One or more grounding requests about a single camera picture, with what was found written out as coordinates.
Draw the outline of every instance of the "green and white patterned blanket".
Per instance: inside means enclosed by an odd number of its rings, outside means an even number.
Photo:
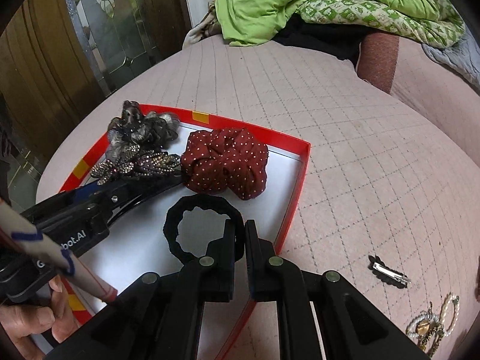
[[[431,0],[440,8],[438,21],[412,18],[376,0],[308,0],[297,9],[307,23],[361,24],[432,47],[446,48],[465,32],[465,24],[449,0]]]

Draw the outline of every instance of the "brown fabric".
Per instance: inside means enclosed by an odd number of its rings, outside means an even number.
[[[376,88],[390,93],[398,57],[398,36],[375,32],[361,43],[357,75]]]
[[[187,187],[195,192],[230,188],[240,199],[257,197],[265,190],[268,148],[245,128],[196,131],[190,134],[181,168],[190,176]]]

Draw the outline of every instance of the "hair clip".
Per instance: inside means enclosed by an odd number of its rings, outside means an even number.
[[[369,269],[384,283],[390,284],[397,288],[406,288],[411,280],[399,271],[388,268],[378,256],[368,256],[370,260]]]

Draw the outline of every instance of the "tiled floor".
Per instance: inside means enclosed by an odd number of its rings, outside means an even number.
[[[38,182],[44,165],[29,150],[13,148],[9,156],[8,192],[16,212],[23,212],[35,204]]]

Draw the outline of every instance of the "brown wood panel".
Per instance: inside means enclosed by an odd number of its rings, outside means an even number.
[[[0,92],[14,128],[49,159],[104,95],[65,0],[26,0],[0,37]]]
[[[162,58],[180,51],[190,29],[186,0],[145,0],[145,4],[147,21]]]

